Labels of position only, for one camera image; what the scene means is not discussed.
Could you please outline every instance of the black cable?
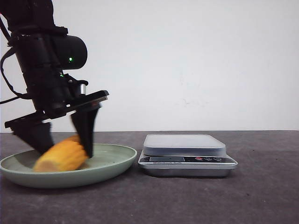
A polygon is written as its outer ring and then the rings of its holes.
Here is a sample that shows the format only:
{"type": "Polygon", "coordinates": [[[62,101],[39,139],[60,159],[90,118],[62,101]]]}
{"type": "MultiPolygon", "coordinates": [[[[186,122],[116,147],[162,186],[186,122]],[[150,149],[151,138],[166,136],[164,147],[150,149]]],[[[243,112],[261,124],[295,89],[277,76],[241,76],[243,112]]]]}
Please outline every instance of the black cable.
{"type": "Polygon", "coordinates": [[[3,33],[3,35],[5,36],[5,38],[9,41],[9,39],[11,38],[8,31],[6,30],[6,27],[4,26],[4,23],[2,22],[2,19],[0,17],[0,28],[1,31],[3,33]]]}
{"type": "Polygon", "coordinates": [[[19,92],[16,92],[14,91],[14,87],[9,83],[8,79],[5,77],[4,75],[4,70],[3,70],[3,63],[5,61],[6,58],[10,57],[11,55],[13,55],[15,53],[15,49],[14,48],[11,48],[9,49],[4,55],[3,57],[1,58],[1,61],[0,61],[0,69],[1,69],[1,74],[6,82],[6,84],[8,85],[9,89],[11,90],[11,92],[13,92],[16,96],[18,96],[19,98],[22,98],[22,99],[31,99],[27,93],[19,93],[19,92]]]}
{"type": "Polygon", "coordinates": [[[20,97],[14,97],[14,98],[11,98],[11,99],[3,100],[3,101],[0,102],[0,104],[6,104],[6,103],[8,103],[8,102],[10,102],[10,101],[13,101],[13,100],[15,100],[15,99],[19,99],[19,98],[20,98],[20,97]]]}

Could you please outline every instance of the table surface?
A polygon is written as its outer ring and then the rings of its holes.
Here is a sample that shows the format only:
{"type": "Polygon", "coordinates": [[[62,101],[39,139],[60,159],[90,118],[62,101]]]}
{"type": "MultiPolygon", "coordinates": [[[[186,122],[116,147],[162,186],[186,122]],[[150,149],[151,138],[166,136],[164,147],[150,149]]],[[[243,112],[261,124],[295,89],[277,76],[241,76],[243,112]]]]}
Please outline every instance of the table surface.
{"type": "MultiPolygon", "coordinates": [[[[53,133],[58,142],[73,133],[53,133]]],[[[138,151],[125,173],[71,189],[32,189],[1,176],[2,224],[297,224],[299,132],[99,132],[95,143],[138,151]],[[149,133],[205,133],[239,162],[226,178],[152,177],[137,165],[149,133]]],[[[1,134],[1,158],[29,147],[1,134]]]]}

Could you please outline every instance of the scale platform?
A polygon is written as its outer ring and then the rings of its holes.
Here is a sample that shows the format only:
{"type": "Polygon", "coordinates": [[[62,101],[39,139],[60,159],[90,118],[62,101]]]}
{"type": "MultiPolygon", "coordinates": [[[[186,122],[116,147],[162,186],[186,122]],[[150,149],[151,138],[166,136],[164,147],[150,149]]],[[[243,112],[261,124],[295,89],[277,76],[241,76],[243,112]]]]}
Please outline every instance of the scale platform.
{"type": "Polygon", "coordinates": [[[151,176],[229,175],[238,162],[222,142],[206,134],[150,134],[138,166],[151,176]]]}

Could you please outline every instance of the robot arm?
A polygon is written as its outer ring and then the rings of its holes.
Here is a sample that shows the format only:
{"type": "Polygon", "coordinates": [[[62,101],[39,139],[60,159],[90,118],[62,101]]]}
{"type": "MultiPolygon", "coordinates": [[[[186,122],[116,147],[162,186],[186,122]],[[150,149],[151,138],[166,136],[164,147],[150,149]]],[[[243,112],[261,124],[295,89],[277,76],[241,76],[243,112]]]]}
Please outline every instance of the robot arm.
{"type": "Polygon", "coordinates": [[[31,99],[35,113],[5,122],[15,135],[40,153],[51,146],[50,123],[46,119],[71,115],[89,157],[93,156],[93,125],[100,102],[107,99],[107,91],[85,95],[85,80],[76,80],[63,70],[79,69],[87,60],[84,42],[67,35],[68,30],[57,27],[53,20],[51,0],[0,0],[0,12],[7,19],[8,55],[16,54],[27,86],[26,94],[14,93],[31,99]]]}

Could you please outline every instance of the white wall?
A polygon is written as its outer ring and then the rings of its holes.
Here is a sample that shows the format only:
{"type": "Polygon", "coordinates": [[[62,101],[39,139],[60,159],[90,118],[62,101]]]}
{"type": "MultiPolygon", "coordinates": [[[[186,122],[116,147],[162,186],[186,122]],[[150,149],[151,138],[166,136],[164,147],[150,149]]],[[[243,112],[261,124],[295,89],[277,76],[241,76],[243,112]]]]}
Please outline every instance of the white wall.
{"type": "MultiPolygon", "coordinates": [[[[299,130],[298,0],[53,0],[88,61],[69,73],[108,90],[96,131],[299,130]]],[[[1,55],[7,50],[1,38],[1,55]]],[[[12,57],[5,71],[25,84],[12,57]]],[[[12,97],[1,80],[1,100],[12,97]]],[[[34,111],[1,105],[4,121],[34,111]]],[[[53,131],[74,131],[70,118],[53,131]]]]}

